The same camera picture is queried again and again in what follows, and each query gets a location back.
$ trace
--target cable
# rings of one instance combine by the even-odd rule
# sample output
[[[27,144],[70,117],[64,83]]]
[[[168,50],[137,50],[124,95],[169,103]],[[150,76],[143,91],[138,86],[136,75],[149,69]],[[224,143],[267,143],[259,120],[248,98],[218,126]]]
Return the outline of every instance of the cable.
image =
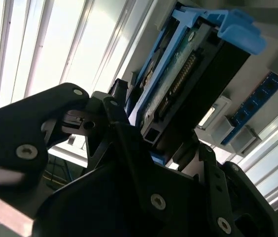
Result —
[[[64,160],[64,163],[65,163],[65,169],[67,171],[67,175],[69,177],[69,181],[72,182],[73,179],[72,179],[72,176],[71,176],[71,173],[70,173],[70,170],[69,170],[69,167],[68,167],[68,164],[67,164],[66,160]]]
[[[54,177],[55,165],[56,165],[56,157],[55,157],[55,160],[54,160],[54,165],[52,166],[51,180],[50,181],[52,181],[52,178]]]
[[[45,179],[47,179],[47,180],[50,180],[51,182],[56,183],[56,184],[59,184],[59,185],[62,185],[62,186],[65,186],[65,185],[66,185],[66,184],[60,183],[60,182],[58,182],[58,181],[56,181],[56,180],[52,180],[52,179],[50,179],[50,178],[48,178],[48,177],[46,177],[46,176],[44,176],[44,175],[43,175],[43,177],[44,177]]]
[[[63,165],[56,164],[55,162],[53,162],[53,163],[52,163],[52,162],[49,162],[48,164],[50,164],[50,165],[55,165],[55,166],[58,166],[59,168],[61,168],[61,170],[62,170],[62,172],[64,173],[64,176],[65,176],[65,178],[66,178],[66,182],[68,181],[67,173],[65,172]]]
[[[52,175],[52,174],[51,174],[49,171],[47,171],[47,170],[45,170],[45,172],[46,172],[47,174],[49,174],[50,176]],[[62,181],[68,182],[66,179],[61,178],[61,177],[59,177],[59,176],[57,176],[57,175],[54,175],[54,177],[57,178],[57,179],[60,179],[60,180],[62,180]]]

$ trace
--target silver metal frame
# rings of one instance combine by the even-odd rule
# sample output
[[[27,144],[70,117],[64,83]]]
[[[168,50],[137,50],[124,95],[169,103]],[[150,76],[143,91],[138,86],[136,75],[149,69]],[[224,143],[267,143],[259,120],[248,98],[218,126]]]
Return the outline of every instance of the silver metal frame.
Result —
[[[78,21],[78,25],[76,27],[74,36],[73,36],[73,40],[70,46],[70,50],[69,50],[69,54],[66,60],[66,64],[64,67],[64,70],[62,72],[61,78],[60,78],[60,83],[63,83],[67,80],[76,50],[80,44],[80,41],[82,39],[85,27],[87,25],[88,19],[89,19],[89,15],[92,12],[93,6],[94,6],[94,1],[95,0],[85,0],[84,1],[84,5],[83,5],[83,9]]]
[[[119,19],[116,23],[115,29],[109,39],[109,42],[107,44],[107,47],[105,49],[104,55],[102,57],[100,66],[96,72],[96,75],[94,77],[94,80],[92,82],[92,91],[94,91],[95,86],[99,80],[99,78],[101,77],[101,74],[104,70],[104,68],[107,66],[107,64],[109,63],[109,60],[114,52],[114,49],[117,46],[117,43],[123,33],[123,30],[125,28],[125,25],[127,23],[127,20],[134,8],[134,5],[136,3],[136,0],[127,0],[126,3],[124,4],[123,10],[119,16]]]
[[[35,49],[34,49],[34,53],[33,53],[33,57],[32,57],[32,63],[31,63],[29,76],[27,79],[24,97],[27,97],[29,95],[29,89],[30,89],[32,80],[34,78],[34,73],[35,73],[37,63],[38,63],[38,59],[41,54],[42,47],[44,45],[45,36],[46,36],[53,5],[54,5],[54,0],[45,0],[45,2],[44,2],[44,7],[42,10],[42,15],[41,15],[40,24],[39,24],[39,30],[38,30],[38,34],[37,34],[37,40],[36,40]]]
[[[0,88],[1,88],[7,41],[8,41],[9,31],[10,31],[13,5],[14,5],[14,0],[5,0],[3,5],[3,15],[2,15],[2,22],[1,22],[1,34],[0,34]]]

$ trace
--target mounting hole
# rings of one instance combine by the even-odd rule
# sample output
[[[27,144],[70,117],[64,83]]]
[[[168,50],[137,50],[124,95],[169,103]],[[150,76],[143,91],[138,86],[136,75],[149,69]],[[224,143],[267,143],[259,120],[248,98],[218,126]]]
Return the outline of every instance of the mounting hole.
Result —
[[[73,92],[77,95],[83,95],[83,92],[80,91],[79,89],[74,89]]]
[[[114,100],[111,100],[110,103],[111,103],[112,105],[114,105],[114,106],[118,106],[118,103],[117,103],[116,101],[114,101]]]
[[[161,211],[164,210],[166,207],[164,198],[159,194],[151,195],[151,203],[155,208],[157,208],[158,210],[161,210]]]
[[[222,188],[220,186],[217,185],[216,188],[219,192],[222,192]]]
[[[95,126],[95,123],[93,123],[92,121],[85,122],[83,125],[84,129],[86,129],[86,130],[92,129],[94,126]]]
[[[37,157],[38,150],[33,145],[24,144],[24,145],[19,146],[16,149],[16,155],[19,158],[31,160],[31,159],[34,159]]]

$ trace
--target screw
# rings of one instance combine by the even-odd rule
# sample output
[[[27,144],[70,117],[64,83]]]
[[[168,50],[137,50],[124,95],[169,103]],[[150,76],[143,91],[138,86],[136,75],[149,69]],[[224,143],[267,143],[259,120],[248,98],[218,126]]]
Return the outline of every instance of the screw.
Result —
[[[166,207],[165,200],[159,194],[152,194],[151,195],[151,203],[158,210],[164,210],[165,207]]]
[[[222,217],[219,217],[217,220],[218,226],[226,233],[231,234],[231,226],[230,224]]]
[[[78,89],[74,89],[73,92],[77,95],[82,95],[83,94],[83,92],[78,90]]]
[[[232,165],[232,168],[233,168],[235,171],[238,171],[238,170],[239,170],[239,168],[238,168],[235,164]]]
[[[115,105],[115,106],[118,105],[118,103],[116,101],[114,101],[114,100],[111,100],[110,102],[111,102],[112,105]]]
[[[193,39],[194,36],[195,36],[195,31],[193,31],[193,32],[189,35],[188,41],[190,42],[190,41]]]
[[[22,159],[34,159],[37,154],[37,148],[29,144],[21,145],[16,149],[16,155]]]

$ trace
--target circuit board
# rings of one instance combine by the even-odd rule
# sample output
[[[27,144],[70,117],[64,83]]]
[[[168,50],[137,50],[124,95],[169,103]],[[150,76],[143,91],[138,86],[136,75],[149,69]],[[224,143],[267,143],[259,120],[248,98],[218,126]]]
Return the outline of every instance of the circuit board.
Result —
[[[170,99],[173,99],[178,93],[179,87],[183,86],[183,81],[197,62],[195,51],[209,33],[210,26],[206,24],[202,24],[199,29],[187,28],[142,113],[141,125],[145,124],[157,109],[159,114],[166,111]]]

